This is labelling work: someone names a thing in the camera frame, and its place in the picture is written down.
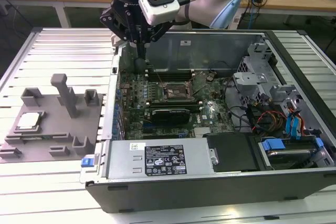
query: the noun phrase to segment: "blue tab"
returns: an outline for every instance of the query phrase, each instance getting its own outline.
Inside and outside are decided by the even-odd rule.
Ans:
[[[264,150],[283,150],[286,149],[285,145],[280,138],[270,138],[266,139],[261,143],[264,147]]]
[[[291,136],[297,136],[298,133],[297,133],[297,127],[299,125],[299,119],[297,117],[294,118],[294,122],[293,122],[293,125],[292,125],[292,130],[291,130],[291,133],[290,135]]]
[[[292,117],[289,114],[287,117],[287,121],[286,121],[286,133],[289,134],[290,133],[290,122],[292,121]]]
[[[318,146],[319,148],[324,147],[324,143],[323,143],[323,141],[322,141],[321,138],[317,137],[317,138],[315,139],[315,141],[316,141],[316,144],[317,144],[317,146]]]
[[[271,150],[285,149],[285,145],[283,144],[282,139],[280,138],[270,138],[270,139],[266,139],[266,141],[268,142]]]
[[[269,146],[267,140],[263,141],[261,144],[263,145],[264,150],[268,151],[268,150],[271,149],[271,147]]]
[[[84,157],[82,158],[81,162],[81,167],[94,167],[95,165],[93,164],[94,158],[89,158],[89,157]]]

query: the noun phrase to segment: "white label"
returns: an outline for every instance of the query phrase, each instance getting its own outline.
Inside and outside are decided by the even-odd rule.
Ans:
[[[191,46],[191,40],[181,40],[181,46]]]
[[[185,166],[176,166],[176,170],[185,170]]]
[[[130,151],[145,150],[146,143],[130,143]]]

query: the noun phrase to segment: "blue latch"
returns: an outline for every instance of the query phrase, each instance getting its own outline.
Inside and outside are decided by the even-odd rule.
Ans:
[[[94,157],[90,158],[90,157],[84,157],[82,158],[82,162],[81,162],[81,167],[82,168],[85,168],[85,167],[94,167],[94,162],[95,162],[95,159]]]
[[[264,147],[264,150],[283,150],[285,149],[285,145],[282,142],[282,139],[280,138],[270,138],[266,139],[261,143]]]
[[[317,138],[315,139],[315,141],[316,141],[316,144],[317,144],[317,146],[318,146],[319,148],[324,147],[324,143],[323,143],[323,141],[322,141],[321,138],[317,137]]]

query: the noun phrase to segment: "barcode sticker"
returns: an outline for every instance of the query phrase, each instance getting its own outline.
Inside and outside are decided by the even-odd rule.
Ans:
[[[191,46],[191,40],[181,40],[180,46]]]
[[[130,143],[130,151],[143,151],[146,143]]]

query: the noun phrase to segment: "sticker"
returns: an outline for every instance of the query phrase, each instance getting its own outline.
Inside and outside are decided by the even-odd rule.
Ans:
[[[191,40],[181,40],[181,46],[191,46]]]
[[[147,176],[187,174],[183,145],[144,146],[144,149]]]
[[[130,151],[143,151],[146,143],[130,143]]]

